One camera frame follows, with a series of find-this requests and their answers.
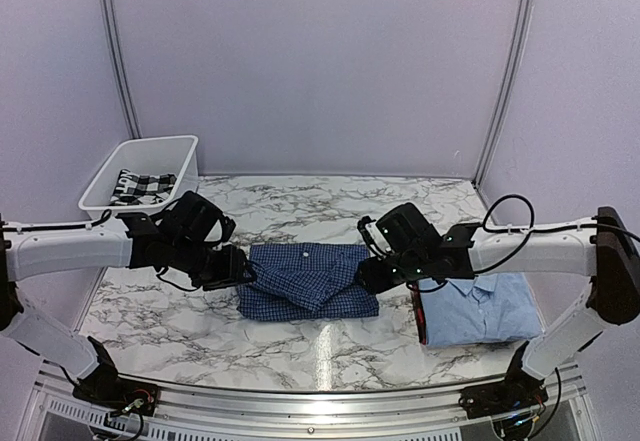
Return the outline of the light blue shirt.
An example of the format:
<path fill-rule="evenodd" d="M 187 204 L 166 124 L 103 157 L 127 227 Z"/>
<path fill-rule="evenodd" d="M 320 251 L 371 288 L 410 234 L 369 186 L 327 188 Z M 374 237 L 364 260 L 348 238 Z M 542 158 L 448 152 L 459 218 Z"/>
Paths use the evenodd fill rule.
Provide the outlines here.
<path fill-rule="evenodd" d="M 519 273 L 453 279 L 441 289 L 419 282 L 426 344 L 451 347 L 529 340 L 542 326 L 529 284 Z"/>

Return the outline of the white plastic bin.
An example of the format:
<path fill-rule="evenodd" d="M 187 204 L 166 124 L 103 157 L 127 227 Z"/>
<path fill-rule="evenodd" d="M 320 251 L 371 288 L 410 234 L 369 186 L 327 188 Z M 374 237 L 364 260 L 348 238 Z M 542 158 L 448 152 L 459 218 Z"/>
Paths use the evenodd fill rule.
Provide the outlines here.
<path fill-rule="evenodd" d="M 78 208 L 91 219 L 110 209 L 113 215 L 124 212 L 154 214 L 186 191 L 196 191 L 199 184 L 195 135 L 178 135 L 129 140 L 119 144 L 101 166 L 78 201 Z M 176 182 L 167 199 L 161 203 L 110 206 L 110 197 L 122 169 L 137 175 L 173 174 Z"/>

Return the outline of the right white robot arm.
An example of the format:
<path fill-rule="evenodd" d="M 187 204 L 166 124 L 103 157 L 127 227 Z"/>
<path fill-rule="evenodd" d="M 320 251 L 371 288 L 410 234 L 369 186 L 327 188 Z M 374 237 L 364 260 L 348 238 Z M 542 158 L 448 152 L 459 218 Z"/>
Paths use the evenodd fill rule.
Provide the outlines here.
<path fill-rule="evenodd" d="M 368 216 L 357 230 L 372 257 L 356 280 L 369 293 L 399 285 L 412 291 L 431 279 L 442 289 L 453 279 L 507 273 L 568 273 L 589 285 L 549 330 L 516 350 L 500 382 L 464 390 L 461 405 L 484 400 L 515 409 L 544 393 L 545 379 L 567 358 L 589 346 L 611 326 L 639 316 L 639 238 L 627 231 L 612 207 L 565 223 L 491 227 L 486 221 L 453 225 L 441 234 L 412 203 L 378 220 Z"/>

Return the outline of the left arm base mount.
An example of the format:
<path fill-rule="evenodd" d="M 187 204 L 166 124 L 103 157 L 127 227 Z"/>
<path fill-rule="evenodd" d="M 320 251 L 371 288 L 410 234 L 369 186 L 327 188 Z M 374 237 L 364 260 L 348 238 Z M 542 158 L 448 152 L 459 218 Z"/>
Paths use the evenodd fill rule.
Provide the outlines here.
<path fill-rule="evenodd" d="M 79 378 L 75 382 L 73 397 L 122 414 L 127 407 L 131 407 L 131 411 L 136 414 L 152 416 L 156 409 L 159 387 L 121 377 L 103 344 L 91 336 L 88 341 L 96 351 L 98 366 L 85 378 Z"/>

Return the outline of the dark blue checked shirt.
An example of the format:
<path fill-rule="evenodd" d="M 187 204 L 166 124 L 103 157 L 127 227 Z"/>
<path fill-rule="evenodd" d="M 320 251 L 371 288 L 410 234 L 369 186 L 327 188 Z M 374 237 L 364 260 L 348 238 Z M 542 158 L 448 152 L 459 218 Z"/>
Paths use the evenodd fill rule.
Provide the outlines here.
<path fill-rule="evenodd" d="M 356 283 L 368 249 L 354 244 L 260 244 L 250 248 L 256 280 L 237 288 L 239 313 L 288 322 L 379 315 L 377 298 Z"/>

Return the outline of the red black plaid shirt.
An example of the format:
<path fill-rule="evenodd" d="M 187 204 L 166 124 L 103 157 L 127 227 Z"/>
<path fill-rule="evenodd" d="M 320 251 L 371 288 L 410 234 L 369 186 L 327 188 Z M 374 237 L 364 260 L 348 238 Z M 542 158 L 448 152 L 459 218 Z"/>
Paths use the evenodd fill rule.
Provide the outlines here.
<path fill-rule="evenodd" d="M 416 323 L 419 343 L 423 346 L 427 344 L 426 319 L 422 305 L 421 295 L 418 292 L 411 292 L 411 302 Z"/>

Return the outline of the black white checked shirt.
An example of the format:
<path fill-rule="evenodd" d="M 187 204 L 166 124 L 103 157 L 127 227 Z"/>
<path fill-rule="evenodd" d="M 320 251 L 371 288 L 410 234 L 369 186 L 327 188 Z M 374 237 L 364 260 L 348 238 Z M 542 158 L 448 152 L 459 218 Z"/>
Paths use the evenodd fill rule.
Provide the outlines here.
<path fill-rule="evenodd" d="M 140 175 L 122 169 L 110 196 L 110 206 L 155 205 L 165 202 L 176 183 L 174 174 Z"/>

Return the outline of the aluminium front frame rail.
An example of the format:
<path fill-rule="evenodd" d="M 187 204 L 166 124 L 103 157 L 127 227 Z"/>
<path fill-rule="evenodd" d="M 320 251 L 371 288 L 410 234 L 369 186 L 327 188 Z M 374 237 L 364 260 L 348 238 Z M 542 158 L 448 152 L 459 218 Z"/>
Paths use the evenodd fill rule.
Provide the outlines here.
<path fill-rule="evenodd" d="M 77 400 L 59 368 L 44 362 L 17 433 L 19 440 L 495 440 L 536 409 L 470 419 L 465 382 L 382 391 L 284 392 L 157 381 L 152 415 L 107 421 L 107 409 Z"/>

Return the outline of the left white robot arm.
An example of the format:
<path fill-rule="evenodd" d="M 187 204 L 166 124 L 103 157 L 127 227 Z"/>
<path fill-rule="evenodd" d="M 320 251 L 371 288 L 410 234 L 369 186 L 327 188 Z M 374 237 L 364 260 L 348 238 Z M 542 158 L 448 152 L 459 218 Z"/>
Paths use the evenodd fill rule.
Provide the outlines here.
<path fill-rule="evenodd" d="M 176 270 L 194 290 L 254 281 L 244 251 L 231 245 L 234 221 L 193 191 L 159 212 L 115 214 L 72 224 L 1 225 L 1 334 L 62 367 L 75 387 L 106 406 L 125 399 L 126 384 L 102 343 L 74 333 L 33 306 L 18 284 L 39 275 L 89 268 Z"/>

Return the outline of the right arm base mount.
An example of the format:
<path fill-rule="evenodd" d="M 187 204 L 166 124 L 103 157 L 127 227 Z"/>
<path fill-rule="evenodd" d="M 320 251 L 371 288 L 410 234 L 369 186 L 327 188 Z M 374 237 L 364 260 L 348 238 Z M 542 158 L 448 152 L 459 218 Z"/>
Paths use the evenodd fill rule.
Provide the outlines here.
<path fill-rule="evenodd" d="M 499 415 L 545 403 L 544 380 L 523 370 L 523 357 L 529 342 L 514 353 L 501 381 L 476 384 L 461 390 L 458 405 L 469 419 Z"/>

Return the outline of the right corner wall post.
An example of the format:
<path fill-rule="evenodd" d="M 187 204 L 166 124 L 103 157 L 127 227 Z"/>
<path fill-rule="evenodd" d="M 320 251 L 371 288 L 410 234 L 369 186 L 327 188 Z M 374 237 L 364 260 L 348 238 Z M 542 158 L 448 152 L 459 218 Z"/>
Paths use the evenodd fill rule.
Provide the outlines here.
<path fill-rule="evenodd" d="M 508 46 L 507 59 L 494 104 L 489 128 L 476 165 L 472 184 L 481 190 L 504 128 L 512 92 L 524 55 L 535 0 L 518 0 L 514 27 Z"/>

